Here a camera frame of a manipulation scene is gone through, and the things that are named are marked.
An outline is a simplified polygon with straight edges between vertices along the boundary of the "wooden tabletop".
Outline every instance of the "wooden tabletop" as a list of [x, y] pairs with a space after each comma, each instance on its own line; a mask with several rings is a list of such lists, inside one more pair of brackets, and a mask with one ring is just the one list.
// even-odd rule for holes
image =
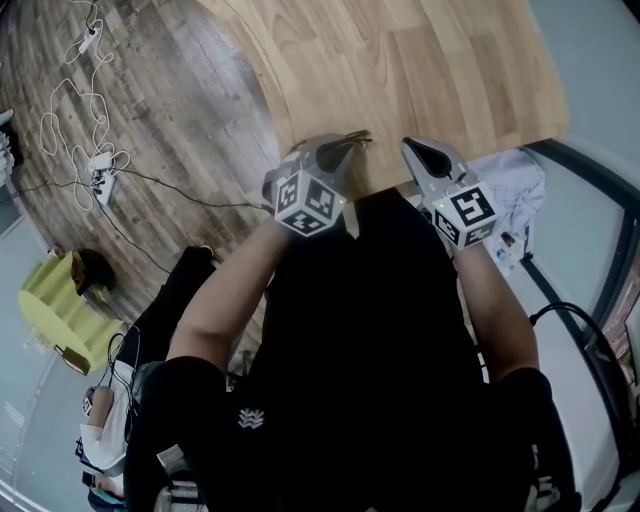
[[410, 180], [400, 141], [471, 160], [563, 135], [560, 81], [526, 0], [200, 0], [256, 72], [281, 153], [368, 129], [356, 195]]

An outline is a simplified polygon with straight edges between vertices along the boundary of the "person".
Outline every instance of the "person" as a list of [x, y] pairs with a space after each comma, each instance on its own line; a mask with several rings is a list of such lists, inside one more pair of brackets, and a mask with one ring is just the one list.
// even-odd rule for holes
[[[580, 509], [532, 326], [484, 247], [454, 266], [396, 190], [355, 208], [357, 239], [265, 221], [200, 288], [145, 382], [128, 510], [154, 510], [175, 447], [216, 512]], [[226, 393], [265, 290], [262, 345]]]
[[123, 459], [137, 414], [135, 389], [154, 363], [166, 359], [180, 317], [214, 271], [212, 258], [210, 247], [185, 249], [155, 300], [123, 336], [108, 385], [91, 387], [85, 394], [88, 420], [80, 425], [84, 454], [94, 467], [114, 473], [98, 475], [97, 490], [124, 497]]

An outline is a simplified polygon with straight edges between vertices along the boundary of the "white cloth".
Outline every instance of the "white cloth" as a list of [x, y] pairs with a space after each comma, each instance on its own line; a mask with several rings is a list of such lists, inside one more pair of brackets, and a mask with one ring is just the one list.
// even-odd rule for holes
[[[114, 365], [118, 376], [131, 384], [133, 368], [122, 361], [116, 361]], [[80, 425], [82, 446], [89, 462], [99, 469], [109, 469], [125, 456], [127, 443], [124, 437], [124, 429], [129, 412], [129, 393], [127, 387], [116, 377], [111, 382], [113, 390], [113, 406], [107, 416], [104, 428], [91, 425]], [[114, 478], [114, 481], [122, 486], [122, 475]]]
[[525, 238], [525, 229], [544, 203], [544, 171], [519, 149], [474, 160], [469, 167], [486, 181], [501, 212], [495, 234]]

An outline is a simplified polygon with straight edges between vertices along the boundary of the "black metal frame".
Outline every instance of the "black metal frame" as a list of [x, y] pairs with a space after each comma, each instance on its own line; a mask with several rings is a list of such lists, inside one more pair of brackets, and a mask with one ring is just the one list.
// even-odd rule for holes
[[[624, 210], [616, 252], [591, 313], [593, 320], [604, 328], [622, 292], [640, 242], [640, 191], [600, 162], [557, 140], [537, 142], [527, 148], [584, 179]], [[531, 255], [523, 261], [523, 266], [550, 302], [561, 300], [535, 266]], [[624, 476], [634, 464], [635, 427], [628, 405], [629, 390], [622, 369], [607, 340], [597, 339], [591, 329], [583, 330], [570, 313], [557, 313], [576, 342], [602, 396], [620, 457], [618, 477]]]

